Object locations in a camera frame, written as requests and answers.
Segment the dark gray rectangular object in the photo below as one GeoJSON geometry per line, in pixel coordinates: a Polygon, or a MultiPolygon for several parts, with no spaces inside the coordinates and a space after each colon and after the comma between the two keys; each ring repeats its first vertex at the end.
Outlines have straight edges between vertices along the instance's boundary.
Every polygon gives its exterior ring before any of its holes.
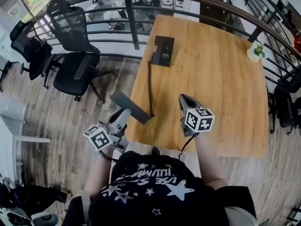
{"type": "Polygon", "coordinates": [[[120,90],[116,90],[113,95],[110,96],[111,100],[122,109],[129,108],[131,110],[131,116],[143,125],[151,118],[143,109],[137,106],[129,97],[123,94],[120,90]]]}

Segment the black electronic device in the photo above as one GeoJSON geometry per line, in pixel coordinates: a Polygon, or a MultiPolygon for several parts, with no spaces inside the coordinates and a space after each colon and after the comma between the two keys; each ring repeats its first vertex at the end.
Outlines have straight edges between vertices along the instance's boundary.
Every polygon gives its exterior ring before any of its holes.
{"type": "Polygon", "coordinates": [[[155,45],[157,46],[157,50],[152,54],[151,63],[153,65],[169,67],[174,48],[174,38],[156,36],[155,45]]]}

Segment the potted plant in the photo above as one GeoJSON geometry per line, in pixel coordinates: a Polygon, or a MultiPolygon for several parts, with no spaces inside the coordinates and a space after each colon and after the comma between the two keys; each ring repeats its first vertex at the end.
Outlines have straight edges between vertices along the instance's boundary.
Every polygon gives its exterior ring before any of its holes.
{"type": "Polygon", "coordinates": [[[258,62],[260,58],[265,58],[264,45],[262,42],[255,41],[247,50],[248,58],[254,62],[258,62]]]}

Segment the white flower pot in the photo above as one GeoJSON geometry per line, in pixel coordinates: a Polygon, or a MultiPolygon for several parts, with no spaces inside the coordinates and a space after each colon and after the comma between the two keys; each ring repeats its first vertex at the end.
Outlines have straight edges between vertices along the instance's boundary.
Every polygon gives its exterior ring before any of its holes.
{"type": "Polygon", "coordinates": [[[260,57],[254,53],[254,48],[252,47],[246,51],[246,54],[248,55],[248,58],[254,62],[258,62],[260,60],[260,57]]]}

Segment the metal railing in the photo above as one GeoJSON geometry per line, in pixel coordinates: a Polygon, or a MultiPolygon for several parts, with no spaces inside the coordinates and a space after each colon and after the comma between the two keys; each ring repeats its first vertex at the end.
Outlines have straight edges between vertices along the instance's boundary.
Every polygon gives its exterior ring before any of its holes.
{"type": "MultiPolygon", "coordinates": [[[[281,32],[284,37],[286,38],[286,41],[288,43],[290,43],[291,45],[293,45],[289,38],[288,35],[286,33],[286,31],[283,29],[282,25],[280,25],[280,21],[278,20],[281,19],[282,22],[284,23],[283,25],[285,27],[287,27],[287,29],[294,35],[295,32],[293,30],[293,28],[291,27],[291,25],[288,23],[288,21],[286,20],[286,18],[284,17],[284,15],[279,11],[279,9],[276,7],[276,5],[271,1],[271,0],[245,0],[246,3],[245,5],[248,5],[249,8],[251,9],[251,11],[257,15],[257,17],[259,19],[262,19],[266,24],[270,25],[271,28],[273,28],[275,31],[281,32]]],[[[261,33],[262,30],[258,29],[257,31],[257,35],[259,33],[261,33]]],[[[285,68],[285,70],[288,70],[287,65],[291,66],[291,70],[296,71],[297,68],[296,67],[300,67],[300,61],[299,59],[296,59],[296,62],[298,63],[298,65],[294,65],[293,61],[291,59],[291,55],[289,53],[289,50],[287,48],[284,49],[284,53],[281,51],[280,49],[280,45],[278,43],[278,41],[276,39],[274,39],[273,37],[269,37],[267,36],[266,32],[264,32],[264,34],[266,35],[267,39],[268,39],[268,43],[269,45],[266,45],[266,47],[272,47],[273,50],[273,54],[274,54],[274,58],[277,61],[278,64],[280,64],[279,59],[282,61],[282,68],[285,68]]],[[[284,78],[288,78],[289,77],[289,73],[286,72],[286,74],[284,75],[284,78]]]]}
{"type": "MultiPolygon", "coordinates": [[[[82,3],[85,1],[89,1],[89,0],[69,0],[70,4],[72,5],[76,5],[78,3],[82,3]]],[[[201,4],[201,6],[212,6],[214,8],[218,8],[221,9],[222,11],[224,11],[225,13],[230,13],[230,14],[234,14],[252,24],[254,24],[257,28],[255,29],[255,31],[252,34],[249,34],[231,24],[228,24],[225,21],[220,21],[217,19],[214,19],[212,17],[209,16],[205,16],[202,14],[196,14],[196,13],[192,13],[192,12],[188,12],[188,11],[182,11],[182,10],[177,10],[177,9],[173,9],[173,8],[162,8],[162,7],[154,7],[154,6],[150,6],[147,4],[143,4],[143,6],[137,6],[136,4],[133,4],[132,0],[125,0],[125,6],[122,7],[110,7],[110,8],[96,8],[96,9],[92,9],[89,11],[85,11],[86,14],[90,14],[90,13],[95,13],[95,12],[104,12],[104,11],[109,11],[109,10],[118,10],[118,9],[124,9],[127,11],[127,15],[128,15],[128,19],[118,19],[118,20],[96,20],[96,21],[90,21],[87,22],[87,25],[90,24],[103,24],[103,23],[111,23],[111,22],[121,22],[121,23],[129,23],[129,30],[119,30],[119,31],[114,31],[114,30],[99,30],[99,31],[89,31],[88,34],[102,34],[102,33],[110,33],[110,34],[131,34],[132,35],[132,39],[131,40],[121,40],[121,39],[90,39],[90,42],[116,42],[116,43],[133,43],[133,46],[135,49],[140,49],[139,45],[141,44],[146,44],[145,41],[139,41],[138,39],[138,35],[149,35],[149,32],[144,32],[144,31],[137,31],[136,29],[136,24],[141,23],[141,24],[152,24],[154,21],[153,20],[136,20],[135,18],[135,10],[144,10],[144,11],[158,11],[161,13],[168,13],[168,14],[182,14],[182,15],[186,15],[186,16],[191,16],[191,17],[196,17],[200,20],[200,22],[206,22],[206,23],[210,23],[210,24],[216,24],[218,26],[221,26],[223,29],[231,29],[234,30],[240,34],[243,34],[244,36],[248,37],[249,41],[254,41],[257,39],[258,36],[258,31],[263,31],[266,34],[269,34],[270,37],[272,37],[277,43],[279,43],[280,45],[284,46],[285,49],[287,49],[287,51],[289,51],[290,53],[294,54],[294,56],[296,57],[296,59],[298,61],[301,61],[301,56],[300,54],[294,49],[294,47],[287,42],[287,40],[285,38],[283,38],[277,31],[273,30],[270,25],[266,24],[265,22],[263,22],[262,20],[259,20],[258,18],[254,17],[253,15],[231,5],[228,3],[225,3],[223,1],[220,0],[191,0],[191,1],[196,1],[199,2],[201,4]]],[[[46,15],[45,12],[42,12],[40,14],[38,14],[37,16],[35,16],[33,19],[31,19],[30,21],[38,21],[39,19],[43,18],[46,15]]],[[[45,20],[45,24],[41,25],[39,27],[42,26],[50,26],[51,24],[49,24],[48,21],[45,20]]],[[[41,36],[43,34],[46,34],[47,32],[43,32],[38,34],[38,36],[41,36]]],[[[51,38],[47,38],[47,40],[54,40],[56,39],[55,37],[51,37],[51,38]]],[[[56,46],[59,45],[60,43],[53,43],[51,44],[52,46],[56,46]]],[[[284,55],[281,54],[281,52],[275,50],[271,45],[269,44],[265,44],[265,46],[272,50],[276,55],[278,55],[279,57],[281,57],[283,59],[283,61],[287,62],[292,68],[293,70],[290,71],[286,66],[282,67],[280,66],[279,62],[274,62],[272,61],[270,58],[268,58],[267,60],[269,62],[271,62],[273,64],[273,66],[276,66],[280,71],[282,71],[283,73],[285,73],[285,77],[282,75],[282,73],[276,73],[273,70],[264,67],[264,69],[273,74],[274,76],[276,76],[277,78],[279,78],[278,81],[275,81],[273,79],[271,79],[274,83],[280,83],[281,81],[285,81],[288,77],[293,76],[294,73],[296,73],[296,71],[299,70],[298,67],[296,67],[293,63],[291,63],[291,61],[286,58],[284,55]]]]}

